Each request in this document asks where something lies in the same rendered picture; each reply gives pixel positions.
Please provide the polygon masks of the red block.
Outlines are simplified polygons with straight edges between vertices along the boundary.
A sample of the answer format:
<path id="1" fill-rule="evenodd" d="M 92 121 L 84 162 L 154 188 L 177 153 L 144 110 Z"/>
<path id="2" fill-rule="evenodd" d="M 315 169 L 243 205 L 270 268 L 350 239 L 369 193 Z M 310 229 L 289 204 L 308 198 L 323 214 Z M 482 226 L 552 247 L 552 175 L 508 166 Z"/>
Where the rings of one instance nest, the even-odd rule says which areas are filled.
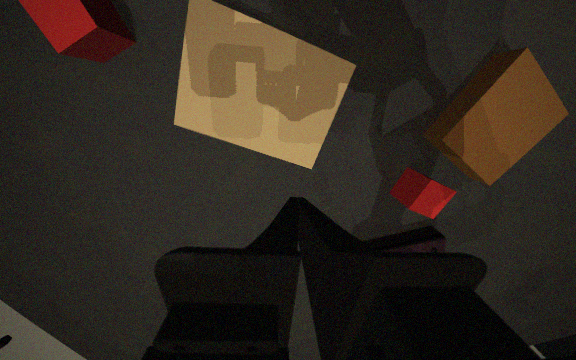
<path id="1" fill-rule="evenodd" d="M 19 0 L 58 54 L 105 63 L 136 43 L 110 0 Z"/>
<path id="2" fill-rule="evenodd" d="M 457 192 L 407 167 L 389 193 L 408 210 L 434 219 Z"/>

